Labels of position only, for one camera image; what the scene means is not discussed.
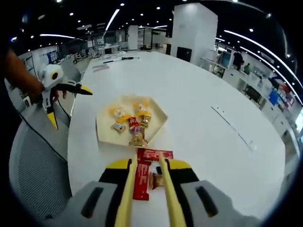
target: snack package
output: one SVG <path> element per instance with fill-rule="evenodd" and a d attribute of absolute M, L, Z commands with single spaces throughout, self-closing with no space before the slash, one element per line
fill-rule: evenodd
<path fill-rule="evenodd" d="M 127 119 L 129 121 L 129 130 L 133 130 L 135 127 L 139 126 L 140 124 L 137 122 L 136 117 L 130 117 Z"/>
<path fill-rule="evenodd" d="M 149 166 L 151 162 L 138 161 L 138 166 L 136 170 L 136 176 L 134 179 L 134 200 L 149 200 L 149 194 L 147 193 L 148 188 L 148 176 L 149 176 Z"/>
<path fill-rule="evenodd" d="M 119 134 L 121 134 L 122 132 L 124 132 L 124 130 L 126 129 L 125 126 L 123 126 L 122 124 L 117 123 L 117 122 L 114 123 L 111 128 L 112 129 L 116 129 Z"/>
<path fill-rule="evenodd" d="M 130 146 L 146 147 L 147 141 L 144 138 L 144 128 L 142 126 L 134 127 L 134 135 L 129 142 Z"/>
<path fill-rule="evenodd" d="M 109 108 L 109 113 L 115 118 L 117 123 L 123 123 L 131 117 L 122 107 Z"/>
<path fill-rule="evenodd" d="M 137 152 L 138 160 L 146 161 L 157 161 L 159 162 L 160 153 L 163 154 L 164 158 L 173 159 L 172 151 L 167 150 L 153 150 L 153 149 L 144 149 L 139 148 Z"/>
<path fill-rule="evenodd" d="M 155 173 L 150 173 L 149 178 L 149 188 L 155 189 L 156 187 L 164 186 L 164 180 L 162 175 L 158 175 Z"/>
<path fill-rule="evenodd" d="M 136 116 L 142 117 L 141 126 L 147 128 L 149 121 L 152 118 L 152 114 L 147 111 L 147 107 L 149 106 L 149 101 L 145 100 L 140 103 L 134 103 L 134 111 Z"/>

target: ceiling light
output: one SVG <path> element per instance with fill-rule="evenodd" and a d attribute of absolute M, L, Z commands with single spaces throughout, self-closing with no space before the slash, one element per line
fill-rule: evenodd
<path fill-rule="evenodd" d="M 44 18 L 44 17 L 45 17 L 45 14 L 39 16 L 39 17 L 38 17 L 38 20 L 41 20 L 41 19 Z"/>
<path fill-rule="evenodd" d="M 259 44 L 259 43 L 257 43 L 256 41 L 253 41 L 253 40 L 251 40 L 251 39 L 249 39 L 249 38 L 247 38 L 247 37 L 245 37 L 245 36 L 242 36 L 242 35 L 240 35 L 240 34 L 237 34 L 237 33 L 235 33 L 235 32 L 231 32 L 231 31 L 228 31 L 228 30 L 224 30 L 224 32 L 227 32 L 227 33 L 230 33 L 230 34 L 232 34 L 232 35 L 236 35 L 236 36 L 239 36 L 239 37 L 241 37 L 241 38 L 243 38 L 243 39 L 246 39 L 246 40 L 248 40 L 248 41 L 250 41 L 250 42 L 252 42 L 253 44 L 255 44 L 255 45 L 257 45 L 257 46 L 259 46 L 259 47 L 261 47 L 263 50 L 265 50 L 265 51 L 267 51 L 268 53 L 270 53 L 271 55 L 273 55 L 295 78 L 296 78 L 296 80 L 299 82 L 299 84 L 301 85 L 301 87 L 303 87 L 303 85 L 302 85 L 302 83 L 300 82 L 300 80 L 298 79 L 298 77 L 295 75 L 295 73 L 288 67 L 288 65 L 286 65 L 277 55 L 275 55 L 273 52 L 271 52 L 268 48 L 266 48 L 266 47 L 264 47 L 264 46 L 262 46 L 261 44 Z"/>
<path fill-rule="evenodd" d="M 293 93 L 295 94 L 295 95 L 297 95 L 297 93 L 296 93 L 296 91 L 294 90 L 294 88 L 291 86 L 291 84 L 287 81 L 287 79 L 274 67 L 274 66 L 272 66 L 270 63 L 268 63 L 266 60 L 264 60 L 263 58 L 261 58 L 259 55 L 257 55 L 257 54 L 255 54 L 254 52 L 252 52 L 252 51 L 250 51 L 250 50 L 248 50 L 248 49 L 246 49 L 246 48 L 244 48 L 244 47 L 242 47 L 242 46 L 240 46 L 240 48 L 242 48 L 242 49 L 244 49 L 244 50 L 246 50 L 246 51 L 248 51 L 249 53 L 251 53 L 252 55 L 254 55 L 254 56 L 256 56 L 257 58 L 259 58 L 259 59 L 261 59 L 264 63 L 266 63 L 269 67 L 271 67 L 273 70 L 275 70 L 276 72 L 277 72 L 277 74 L 279 74 L 279 76 L 280 77 L 282 77 L 282 79 L 284 80 L 284 81 L 286 81 L 286 83 L 288 84 L 288 86 L 290 87 L 290 89 L 293 91 Z"/>
<path fill-rule="evenodd" d="M 156 26 L 155 28 L 167 27 L 167 25 Z"/>
<path fill-rule="evenodd" d="M 62 38 L 75 39 L 75 37 L 67 36 L 67 35 L 41 34 L 40 36 L 53 36 L 53 37 L 62 37 Z"/>
<path fill-rule="evenodd" d="M 106 27 L 105 31 L 108 30 L 110 24 L 113 22 L 113 20 L 115 19 L 115 16 L 117 15 L 117 13 L 118 13 L 119 11 L 120 11 L 120 9 L 116 9 L 116 10 L 115 10 L 114 14 L 112 15 L 111 19 L 109 20 L 109 23 L 107 24 L 107 27 Z"/>
<path fill-rule="evenodd" d="M 225 42 L 225 40 L 224 39 L 220 39 L 220 38 L 216 38 L 217 40 L 220 40 L 220 41 L 223 41 L 223 42 Z"/>

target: ceiling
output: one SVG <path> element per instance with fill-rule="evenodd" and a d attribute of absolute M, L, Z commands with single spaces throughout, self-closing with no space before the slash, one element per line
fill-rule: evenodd
<path fill-rule="evenodd" d="M 241 45 L 254 53 L 259 50 L 262 51 L 257 45 L 224 32 L 224 30 L 230 30 L 270 49 L 292 71 L 296 71 L 296 64 L 300 66 L 297 62 L 298 59 L 295 57 L 297 49 L 292 47 L 288 35 L 293 29 L 290 29 L 287 23 L 284 24 L 285 20 L 280 16 L 281 14 L 277 11 L 276 4 L 273 4 L 273 1 L 240 0 L 238 2 L 251 5 L 254 8 L 223 0 L 187 0 L 186 2 L 182 0 L 110 0 L 106 2 L 100 0 L 62 0 L 59 3 L 56 1 L 19 1 L 18 7 L 13 6 L 14 2 L 9 3 L 14 10 L 9 17 L 9 24 L 7 23 L 5 26 L 7 26 L 6 30 L 10 37 L 17 37 L 17 40 L 11 43 L 17 54 L 26 52 L 27 49 L 40 48 L 40 45 L 48 46 L 49 44 L 70 41 L 68 38 L 40 37 L 40 34 L 58 34 L 83 38 L 87 31 L 77 29 L 83 25 L 92 25 L 88 30 L 92 31 L 93 34 L 103 32 L 116 9 L 120 9 L 120 11 L 109 30 L 125 29 L 127 27 L 126 23 L 128 23 L 129 25 L 139 26 L 147 26 L 147 24 L 149 26 L 168 25 L 167 30 L 172 31 L 174 6 L 200 2 L 218 15 L 217 37 L 222 36 L 221 38 L 225 40 L 222 43 L 230 42 L 229 45 L 235 48 L 239 48 Z M 270 18 L 266 17 L 268 13 L 272 15 Z M 290 58 L 286 57 L 287 53 L 291 54 Z M 303 94 L 301 86 L 293 80 L 293 76 L 281 64 L 279 66 L 280 72 L 290 82 L 295 82 L 295 90 Z M 296 74 L 300 79 L 302 78 L 301 72 L 299 67 Z"/>

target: person's hand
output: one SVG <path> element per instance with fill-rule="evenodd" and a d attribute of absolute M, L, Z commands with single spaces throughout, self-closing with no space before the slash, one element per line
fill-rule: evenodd
<path fill-rule="evenodd" d="M 66 91 L 62 91 L 63 93 L 63 99 L 66 99 L 66 95 L 67 95 L 67 92 Z M 55 88 L 54 89 L 54 93 L 53 93 L 53 102 L 57 102 L 59 99 L 59 91 Z"/>

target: black cable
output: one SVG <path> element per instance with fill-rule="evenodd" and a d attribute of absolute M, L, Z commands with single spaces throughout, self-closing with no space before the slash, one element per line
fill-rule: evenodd
<path fill-rule="evenodd" d="M 59 104 L 59 106 L 63 109 L 63 111 L 65 112 L 65 114 L 67 115 L 67 117 L 68 117 L 69 119 L 71 119 L 71 116 L 65 111 L 65 109 L 63 108 L 63 106 L 61 105 L 61 103 L 60 103 L 59 100 L 58 100 L 58 104 Z"/>
<path fill-rule="evenodd" d="M 52 146 L 51 144 L 40 134 L 38 133 L 29 123 L 28 121 L 25 119 L 25 117 L 15 108 L 15 110 L 17 111 L 17 113 L 20 115 L 20 117 L 22 118 L 22 120 L 24 120 L 24 122 L 27 124 L 27 126 L 34 131 L 41 139 L 43 139 L 45 141 L 45 143 L 47 143 L 47 145 L 64 161 L 67 162 L 65 160 L 65 158 L 63 158 Z"/>

